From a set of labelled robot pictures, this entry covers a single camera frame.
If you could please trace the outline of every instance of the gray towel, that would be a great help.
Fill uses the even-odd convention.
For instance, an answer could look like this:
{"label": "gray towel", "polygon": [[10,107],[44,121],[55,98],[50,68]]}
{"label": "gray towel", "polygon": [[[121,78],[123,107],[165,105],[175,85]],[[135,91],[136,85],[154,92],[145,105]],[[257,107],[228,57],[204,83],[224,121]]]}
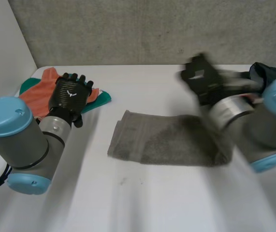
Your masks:
{"label": "gray towel", "polygon": [[154,116],[126,111],[108,156],[143,164],[217,166],[231,161],[231,144],[197,116]]}

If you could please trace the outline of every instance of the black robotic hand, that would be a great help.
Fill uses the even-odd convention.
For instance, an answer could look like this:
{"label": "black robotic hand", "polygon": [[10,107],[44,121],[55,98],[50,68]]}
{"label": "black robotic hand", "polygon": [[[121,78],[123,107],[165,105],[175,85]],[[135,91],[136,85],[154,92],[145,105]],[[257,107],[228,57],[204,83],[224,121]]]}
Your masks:
{"label": "black robotic hand", "polygon": [[58,116],[76,127],[83,125],[81,112],[92,93],[93,82],[85,84],[85,76],[73,73],[71,76],[64,73],[56,81],[56,87],[49,100],[49,116]]}

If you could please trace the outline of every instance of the white wall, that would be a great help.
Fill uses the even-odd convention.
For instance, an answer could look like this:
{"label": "white wall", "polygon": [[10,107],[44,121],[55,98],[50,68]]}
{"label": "white wall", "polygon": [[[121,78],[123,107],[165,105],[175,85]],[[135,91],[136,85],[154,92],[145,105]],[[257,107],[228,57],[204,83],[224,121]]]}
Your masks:
{"label": "white wall", "polygon": [[0,0],[0,96],[12,95],[36,70],[7,0]]}

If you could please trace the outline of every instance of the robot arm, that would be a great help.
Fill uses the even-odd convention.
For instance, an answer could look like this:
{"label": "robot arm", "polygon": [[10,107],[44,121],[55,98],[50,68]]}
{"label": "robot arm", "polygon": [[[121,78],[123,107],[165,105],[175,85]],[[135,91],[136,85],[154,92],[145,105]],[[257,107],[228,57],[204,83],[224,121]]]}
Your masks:
{"label": "robot arm", "polygon": [[185,65],[181,79],[197,95],[203,117],[229,135],[255,171],[276,166],[276,80],[255,106],[244,94],[260,93],[262,86],[229,83],[203,54]]}
{"label": "robot arm", "polygon": [[8,186],[25,194],[46,192],[61,158],[71,126],[83,125],[81,112],[93,82],[65,73],[56,81],[49,114],[38,123],[19,98],[0,98],[0,155],[12,167]]}

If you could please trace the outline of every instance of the orange cloth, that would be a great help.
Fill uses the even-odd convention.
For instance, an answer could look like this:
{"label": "orange cloth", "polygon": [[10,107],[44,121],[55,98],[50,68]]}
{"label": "orange cloth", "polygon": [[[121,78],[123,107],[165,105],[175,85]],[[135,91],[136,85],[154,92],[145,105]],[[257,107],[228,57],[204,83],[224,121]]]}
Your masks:
{"label": "orange cloth", "polygon": [[[44,70],[41,81],[31,87],[19,98],[31,109],[33,116],[45,117],[49,113],[48,103],[55,88],[55,82],[59,78],[55,68]],[[87,99],[87,103],[97,99],[99,89],[93,89],[91,95]]]}

